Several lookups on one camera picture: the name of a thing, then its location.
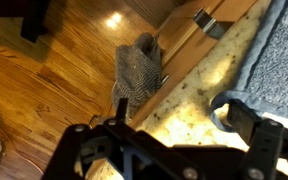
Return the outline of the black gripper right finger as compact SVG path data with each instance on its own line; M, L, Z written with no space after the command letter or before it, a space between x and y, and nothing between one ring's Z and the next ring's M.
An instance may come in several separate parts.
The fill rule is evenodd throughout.
M262 119L241 101L231 101L227 120L249 146L238 171L238 180L288 180L276 169L279 158L288 162L288 128Z

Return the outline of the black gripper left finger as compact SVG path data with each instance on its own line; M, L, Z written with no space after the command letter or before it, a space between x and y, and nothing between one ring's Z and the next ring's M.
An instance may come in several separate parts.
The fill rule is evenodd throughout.
M125 180L204 180L200 166L144 131L126 124L128 100L95 128L68 127L48 163L42 180L85 180L93 163L106 159Z

